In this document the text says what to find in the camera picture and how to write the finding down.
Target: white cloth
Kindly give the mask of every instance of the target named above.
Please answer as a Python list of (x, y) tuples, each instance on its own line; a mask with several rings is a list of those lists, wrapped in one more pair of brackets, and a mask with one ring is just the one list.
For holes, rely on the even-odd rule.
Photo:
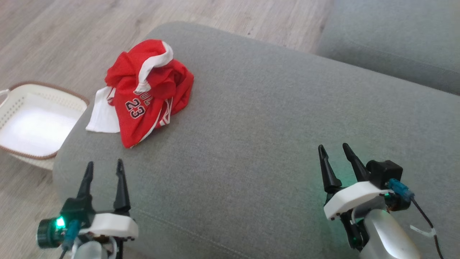
[(105, 133), (120, 132), (120, 124), (118, 123), (115, 107), (108, 103), (108, 98), (114, 92), (115, 89), (109, 86), (99, 89), (96, 92), (94, 108), (86, 130)]

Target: white cable tie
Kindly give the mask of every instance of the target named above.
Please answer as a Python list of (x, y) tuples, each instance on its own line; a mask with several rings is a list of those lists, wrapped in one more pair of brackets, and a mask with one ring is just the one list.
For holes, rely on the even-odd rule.
[(410, 225), (410, 228), (416, 232), (419, 232), (420, 234), (427, 236), (427, 237), (434, 237), (436, 235), (436, 230), (434, 228), (431, 229), (431, 232), (425, 232), (423, 230), (420, 230), (412, 225)]

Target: sofa cushion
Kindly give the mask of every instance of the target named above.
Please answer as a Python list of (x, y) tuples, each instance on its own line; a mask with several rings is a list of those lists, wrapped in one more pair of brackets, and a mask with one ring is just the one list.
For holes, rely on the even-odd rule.
[(458, 0), (336, 0), (317, 54), (460, 94)]
[[(122, 158), (140, 227), (127, 245), (152, 258), (357, 258), (324, 215), (317, 153), (323, 144), (353, 184), (348, 142), (364, 163), (401, 165), (446, 257), (460, 254), (460, 96), (200, 25), (166, 24), (148, 37), (195, 75), (189, 105), (132, 149), (119, 134), (85, 131), (90, 107), (56, 157), (62, 200), (94, 161), (94, 205), (110, 208)], [(426, 226), (419, 213), (395, 216), (434, 258), (433, 241), (408, 227)]]

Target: white plastic basket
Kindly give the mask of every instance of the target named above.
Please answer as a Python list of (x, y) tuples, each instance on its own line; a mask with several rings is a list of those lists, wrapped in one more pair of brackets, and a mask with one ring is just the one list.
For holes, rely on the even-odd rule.
[(89, 101), (66, 89), (23, 82), (0, 95), (0, 148), (27, 163), (52, 170), (54, 157)]

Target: blue cable connector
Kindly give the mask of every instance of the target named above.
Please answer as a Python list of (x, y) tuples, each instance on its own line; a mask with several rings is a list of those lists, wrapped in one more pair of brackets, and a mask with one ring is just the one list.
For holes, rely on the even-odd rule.
[(74, 246), (75, 238), (77, 238), (78, 233), (80, 232), (80, 221), (74, 219), (70, 222), (69, 228), (65, 233), (64, 241), (62, 243), (62, 250), (69, 251), (72, 250), (72, 246)]
[(409, 190), (409, 187), (405, 186), (402, 182), (392, 178), (388, 181), (388, 188), (393, 190), (396, 194), (401, 195), (403, 200), (410, 202), (414, 198), (415, 194)]

